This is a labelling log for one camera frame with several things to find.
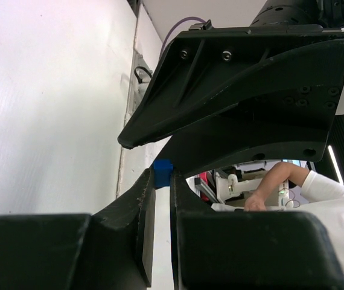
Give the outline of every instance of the black plastic bracket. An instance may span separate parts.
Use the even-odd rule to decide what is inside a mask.
[[[73,289],[140,290],[151,286],[154,173],[92,217],[77,264]]]
[[[172,135],[158,159],[186,176],[264,159],[318,161],[344,86],[344,33],[318,25],[185,31],[118,140]]]
[[[190,26],[189,30],[209,30],[212,28],[211,20],[208,20],[205,23],[196,23]]]

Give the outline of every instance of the white wall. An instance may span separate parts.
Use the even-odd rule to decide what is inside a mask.
[[[154,71],[159,59],[161,40],[143,7],[139,11],[135,48],[144,56],[149,68]],[[162,140],[132,150],[123,150],[119,194],[128,190],[144,169],[151,166],[166,142],[167,140]],[[174,289],[171,264],[169,197],[169,187],[156,191],[152,290]]]
[[[211,19],[214,27],[249,26],[265,2],[266,0],[144,0],[162,40],[176,22],[188,16]],[[189,21],[182,24],[172,38],[194,23]]]
[[[135,25],[124,0],[0,0],[0,214],[115,199]]]

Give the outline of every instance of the bolt hole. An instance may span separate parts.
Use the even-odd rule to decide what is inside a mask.
[[[332,97],[335,97],[340,94],[340,89],[339,88],[330,88],[328,90],[328,94],[331,95]]]
[[[332,102],[332,101],[328,101],[324,104],[324,107],[327,109],[335,109],[336,108],[336,103]]]
[[[258,153],[258,154],[255,154],[255,155],[252,157],[252,161],[255,161],[255,160],[263,160],[265,157],[266,157],[265,154],[263,154],[263,153]]]
[[[188,58],[188,51],[187,51],[187,50],[182,50],[182,51],[180,52],[180,57],[181,57],[182,59],[187,59],[187,58]]]
[[[310,87],[309,86],[303,86],[299,89],[301,94],[308,94],[310,92]]]
[[[304,150],[304,155],[306,156],[306,157],[313,157],[313,156],[315,156],[315,154],[317,154],[317,151],[315,151],[314,149],[305,149]]]
[[[302,98],[302,99],[297,101],[296,105],[299,107],[306,107],[308,105],[308,102],[307,102],[307,100]]]
[[[232,53],[231,53],[231,51],[225,50],[221,54],[221,57],[223,58],[224,61],[229,62],[232,58]]]

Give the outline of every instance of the hand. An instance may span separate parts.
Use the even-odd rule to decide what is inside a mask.
[[[264,199],[255,193],[246,199],[244,203],[244,211],[266,211]]]

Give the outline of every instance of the purple cable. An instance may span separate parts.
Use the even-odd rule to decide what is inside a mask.
[[[202,18],[199,18],[199,17],[196,17],[196,16],[190,16],[190,17],[186,17],[186,18],[183,18],[182,20],[180,20],[178,23],[176,23],[170,30],[170,32],[168,32],[167,36],[165,37],[163,43],[162,43],[162,46],[161,46],[161,51],[160,51],[160,57],[162,55],[162,52],[164,51],[165,49],[165,46],[167,45],[167,41],[168,41],[168,38],[171,36],[172,32],[182,23],[186,22],[186,21],[190,21],[190,20],[193,20],[193,21],[199,21],[200,23],[205,23],[205,20],[203,20]]]

